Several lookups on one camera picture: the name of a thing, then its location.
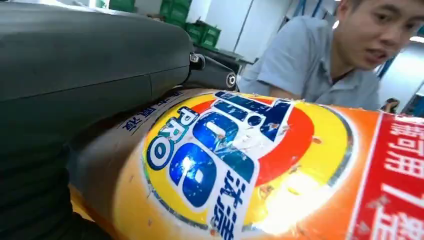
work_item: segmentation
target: green crate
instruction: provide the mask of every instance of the green crate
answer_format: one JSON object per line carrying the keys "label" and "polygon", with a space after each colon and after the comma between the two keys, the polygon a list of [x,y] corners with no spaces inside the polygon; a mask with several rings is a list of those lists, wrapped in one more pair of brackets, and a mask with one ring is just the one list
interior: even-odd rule
{"label": "green crate", "polygon": [[214,49],[220,38],[221,30],[203,21],[187,24],[185,29],[193,42],[205,48]]}
{"label": "green crate", "polygon": [[185,31],[191,37],[191,39],[193,40],[193,43],[200,44],[200,42],[202,41],[203,31],[204,31],[204,28],[202,26],[188,23]]}
{"label": "green crate", "polygon": [[135,0],[110,0],[109,9],[133,13],[135,3]]}
{"label": "green crate", "polygon": [[164,0],[160,6],[160,14],[165,17],[167,23],[174,21],[185,23],[191,3],[191,0]]}
{"label": "green crate", "polygon": [[181,27],[183,29],[186,27],[186,23],[184,21],[178,21],[178,20],[174,20],[174,19],[169,19],[169,20],[167,20],[165,22],[168,23],[168,24],[179,26],[179,27]]}
{"label": "green crate", "polygon": [[162,0],[162,4],[163,3],[173,3],[173,4],[184,6],[187,9],[189,9],[190,5],[192,4],[192,0]]}

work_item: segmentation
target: ceiling light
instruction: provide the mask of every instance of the ceiling light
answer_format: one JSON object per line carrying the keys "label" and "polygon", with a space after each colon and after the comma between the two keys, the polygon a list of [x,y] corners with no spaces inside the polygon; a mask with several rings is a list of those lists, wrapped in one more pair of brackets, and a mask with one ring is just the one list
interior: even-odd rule
{"label": "ceiling light", "polygon": [[334,25],[332,26],[332,29],[336,29],[339,26],[339,21],[337,20]]}
{"label": "ceiling light", "polygon": [[424,37],[421,37],[421,36],[413,36],[413,37],[410,38],[410,40],[424,44]]}

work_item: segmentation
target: man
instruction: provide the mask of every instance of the man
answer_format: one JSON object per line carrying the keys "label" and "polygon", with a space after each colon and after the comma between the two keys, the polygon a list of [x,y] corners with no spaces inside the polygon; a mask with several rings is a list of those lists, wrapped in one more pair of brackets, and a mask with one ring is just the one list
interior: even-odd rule
{"label": "man", "polygon": [[378,65],[424,23],[424,0],[342,0],[338,27],[296,17],[238,81],[243,93],[377,110]]}

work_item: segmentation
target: tide logo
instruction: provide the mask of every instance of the tide logo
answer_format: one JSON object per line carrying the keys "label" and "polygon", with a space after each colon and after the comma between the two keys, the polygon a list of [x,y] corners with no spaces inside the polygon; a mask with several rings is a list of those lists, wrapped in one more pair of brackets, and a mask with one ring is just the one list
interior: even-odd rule
{"label": "tide logo", "polygon": [[[289,131],[293,121],[301,129]],[[168,111],[148,134],[146,177],[178,219],[237,238],[255,187],[287,172],[313,134],[310,118],[290,101],[223,91],[194,97]]]}

